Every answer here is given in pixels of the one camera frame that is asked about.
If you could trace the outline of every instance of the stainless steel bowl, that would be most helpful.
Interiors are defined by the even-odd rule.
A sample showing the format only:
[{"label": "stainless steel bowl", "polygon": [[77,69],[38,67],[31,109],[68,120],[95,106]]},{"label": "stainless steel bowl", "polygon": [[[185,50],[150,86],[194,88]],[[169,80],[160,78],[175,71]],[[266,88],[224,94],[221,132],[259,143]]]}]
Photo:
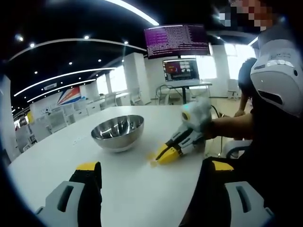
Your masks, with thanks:
[{"label": "stainless steel bowl", "polygon": [[94,141],[103,149],[121,152],[131,148],[142,135],[144,118],[121,116],[101,123],[91,131]]}]

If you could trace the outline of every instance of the computer screen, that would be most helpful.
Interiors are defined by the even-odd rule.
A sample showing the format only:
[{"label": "computer screen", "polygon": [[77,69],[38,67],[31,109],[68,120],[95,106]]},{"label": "computer screen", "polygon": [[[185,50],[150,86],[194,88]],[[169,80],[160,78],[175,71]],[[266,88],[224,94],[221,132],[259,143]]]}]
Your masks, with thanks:
[{"label": "computer screen", "polygon": [[163,70],[166,81],[199,79],[195,59],[164,60]]},{"label": "computer screen", "polygon": [[210,55],[203,25],[166,25],[145,29],[148,58]]}]

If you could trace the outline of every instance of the ceiling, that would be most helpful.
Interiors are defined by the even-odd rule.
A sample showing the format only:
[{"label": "ceiling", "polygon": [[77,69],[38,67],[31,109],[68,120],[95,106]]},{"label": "ceiling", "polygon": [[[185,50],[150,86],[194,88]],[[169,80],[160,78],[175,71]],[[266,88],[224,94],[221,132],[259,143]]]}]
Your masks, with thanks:
[{"label": "ceiling", "polygon": [[[186,5],[174,0],[125,2],[143,11],[160,25],[204,24],[207,31],[232,30],[253,34],[257,34],[259,30],[245,15],[238,15],[233,19],[231,27],[224,27],[216,20],[213,17],[216,10],[228,9],[227,0],[204,0],[199,3],[199,7],[194,0],[186,1]],[[78,70],[117,66],[121,64],[120,61],[109,63],[132,52],[146,54],[123,45],[72,41],[33,48],[9,61],[15,54],[28,48],[30,43],[83,38],[85,35],[89,35],[91,39],[120,43],[128,41],[130,45],[146,49],[143,31],[153,25],[133,12],[105,0],[11,0],[8,4],[10,6],[0,9],[0,25],[3,31],[0,37],[0,59],[5,62],[6,74],[11,79],[13,106],[25,108],[28,106],[28,99],[44,92],[41,88],[55,82],[68,85],[90,79],[93,72],[51,80],[17,97],[13,96],[44,79]],[[22,35],[24,40],[16,40],[16,34]],[[208,39],[212,44],[222,42],[212,36],[208,36]],[[225,40],[244,44],[251,41],[249,38],[235,36],[226,36]]]}]

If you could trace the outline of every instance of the white table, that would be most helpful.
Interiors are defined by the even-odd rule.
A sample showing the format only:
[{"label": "white table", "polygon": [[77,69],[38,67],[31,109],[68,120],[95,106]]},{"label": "white table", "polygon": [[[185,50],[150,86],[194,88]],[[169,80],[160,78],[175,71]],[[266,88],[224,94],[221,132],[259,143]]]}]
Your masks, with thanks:
[{"label": "white table", "polygon": [[[112,154],[90,137],[110,118],[144,117],[143,135],[135,148]],[[103,227],[177,227],[193,196],[203,154],[191,154],[167,166],[152,168],[147,154],[166,142],[181,124],[179,106],[119,106],[84,118],[21,154],[9,172],[20,195],[36,211],[77,165],[100,161]]]}]

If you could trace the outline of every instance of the robotic hand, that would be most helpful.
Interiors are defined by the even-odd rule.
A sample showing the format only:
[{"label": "robotic hand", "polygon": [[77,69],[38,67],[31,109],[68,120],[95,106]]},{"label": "robotic hand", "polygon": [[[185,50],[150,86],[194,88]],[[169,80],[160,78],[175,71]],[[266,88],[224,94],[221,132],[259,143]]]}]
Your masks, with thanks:
[{"label": "robotic hand", "polygon": [[204,130],[212,120],[208,98],[199,98],[182,106],[182,124],[169,141],[158,149],[155,161],[167,164],[204,145]]}]

